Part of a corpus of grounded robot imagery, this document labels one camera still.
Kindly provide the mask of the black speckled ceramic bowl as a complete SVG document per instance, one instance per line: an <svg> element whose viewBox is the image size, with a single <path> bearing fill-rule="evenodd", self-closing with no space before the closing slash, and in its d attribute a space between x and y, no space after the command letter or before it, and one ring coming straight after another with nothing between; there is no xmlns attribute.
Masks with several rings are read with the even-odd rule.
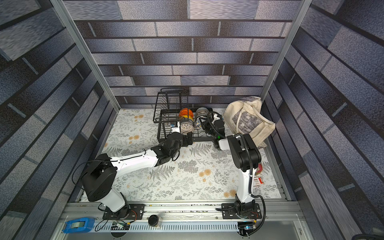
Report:
<svg viewBox="0 0 384 240"><path fill-rule="evenodd" d="M209 113L207 108L201 107L196 110L196 117L206 116Z"/></svg>

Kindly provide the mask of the white lattice pattern bowl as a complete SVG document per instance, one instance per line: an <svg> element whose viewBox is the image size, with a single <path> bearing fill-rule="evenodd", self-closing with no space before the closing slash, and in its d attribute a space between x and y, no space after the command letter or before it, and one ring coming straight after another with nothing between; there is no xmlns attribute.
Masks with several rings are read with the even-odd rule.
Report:
<svg viewBox="0 0 384 240"><path fill-rule="evenodd" d="M193 133L195 130L195 124L193 121L187 120L180 122L181 134Z"/></svg>

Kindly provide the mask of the orange plastic bowl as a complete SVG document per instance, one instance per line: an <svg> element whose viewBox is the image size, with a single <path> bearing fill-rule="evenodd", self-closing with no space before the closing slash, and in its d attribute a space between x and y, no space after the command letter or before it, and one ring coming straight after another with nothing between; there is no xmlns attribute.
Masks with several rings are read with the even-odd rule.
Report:
<svg viewBox="0 0 384 240"><path fill-rule="evenodd" d="M189 118L193 119L194 118L194 113L191 109L189 108L184 108L179 112L179 117L180 118Z"/></svg>

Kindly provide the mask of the black wire dish rack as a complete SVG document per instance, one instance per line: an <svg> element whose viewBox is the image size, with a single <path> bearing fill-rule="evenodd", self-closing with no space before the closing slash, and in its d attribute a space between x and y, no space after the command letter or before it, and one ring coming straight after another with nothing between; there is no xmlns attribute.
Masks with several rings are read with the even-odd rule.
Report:
<svg viewBox="0 0 384 240"><path fill-rule="evenodd" d="M158 124L157 139L161 143L173 132L181 133L192 142L211 142L198 123L197 108L189 104L189 93L184 88L162 88L156 97L153 121Z"/></svg>

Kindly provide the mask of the dark grey-blue ceramic bowl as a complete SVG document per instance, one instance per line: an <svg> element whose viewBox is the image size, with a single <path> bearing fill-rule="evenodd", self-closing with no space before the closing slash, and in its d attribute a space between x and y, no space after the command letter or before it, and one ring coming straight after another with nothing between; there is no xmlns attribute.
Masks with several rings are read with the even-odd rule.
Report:
<svg viewBox="0 0 384 240"><path fill-rule="evenodd" d="M207 113L199 113L196 115L196 123L202 123L207 120Z"/></svg>

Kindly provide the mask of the blue yellow patterned bowl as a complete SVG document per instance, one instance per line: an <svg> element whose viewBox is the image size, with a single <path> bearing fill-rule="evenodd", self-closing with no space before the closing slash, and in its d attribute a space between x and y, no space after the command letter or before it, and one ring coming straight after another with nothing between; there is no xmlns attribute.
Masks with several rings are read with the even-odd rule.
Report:
<svg viewBox="0 0 384 240"><path fill-rule="evenodd" d="M201 129L203 127L204 123L205 123L205 121L196 120L196 122L195 122L195 129L196 130Z"/></svg>

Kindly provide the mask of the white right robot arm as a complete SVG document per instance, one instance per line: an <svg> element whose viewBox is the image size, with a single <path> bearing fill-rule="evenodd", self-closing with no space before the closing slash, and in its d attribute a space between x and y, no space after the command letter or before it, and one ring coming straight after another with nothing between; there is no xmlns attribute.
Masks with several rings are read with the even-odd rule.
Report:
<svg viewBox="0 0 384 240"><path fill-rule="evenodd" d="M234 211L239 218L247 218L249 215L254 215L256 219L264 217L265 214L261 213L256 203L256 199L259 198L264 206L264 199L261 195L253 194L254 171L259 167L262 156L250 135L235 134L226 137L224 119L213 111L208 112L207 120L202 126L204 131L212 136L216 149L231 151L240 178L234 206L216 210L222 213Z"/></svg>

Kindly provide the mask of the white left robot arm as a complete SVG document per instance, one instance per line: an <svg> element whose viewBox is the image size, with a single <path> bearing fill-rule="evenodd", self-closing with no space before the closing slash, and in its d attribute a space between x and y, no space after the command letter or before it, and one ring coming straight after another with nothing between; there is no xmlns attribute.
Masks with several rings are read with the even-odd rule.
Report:
<svg viewBox="0 0 384 240"><path fill-rule="evenodd" d="M122 157L101 154L89 161L84 169L81 182L89 202L100 202L117 213L129 210L130 206L122 193L114 187L116 178L145 168L153 168L177 159L182 147L193 143L191 134L171 133L164 142L141 153Z"/></svg>

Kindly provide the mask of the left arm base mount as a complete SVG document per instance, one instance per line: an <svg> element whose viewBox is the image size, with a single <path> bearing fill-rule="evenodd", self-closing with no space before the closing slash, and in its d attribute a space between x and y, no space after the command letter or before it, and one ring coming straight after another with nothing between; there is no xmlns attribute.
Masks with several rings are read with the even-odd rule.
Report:
<svg viewBox="0 0 384 240"><path fill-rule="evenodd" d="M144 204L127 204L117 212L112 212L110 208L104 206L103 220L141 220L144 214Z"/></svg>

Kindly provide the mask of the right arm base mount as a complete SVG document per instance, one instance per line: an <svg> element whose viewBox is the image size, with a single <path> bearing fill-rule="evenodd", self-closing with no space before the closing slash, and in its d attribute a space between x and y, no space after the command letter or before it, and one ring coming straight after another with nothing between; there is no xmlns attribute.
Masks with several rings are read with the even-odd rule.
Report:
<svg viewBox="0 0 384 240"><path fill-rule="evenodd" d="M261 220L263 218L260 205L258 203L246 204L222 204L222 217L224 220L251 219Z"/></svg>

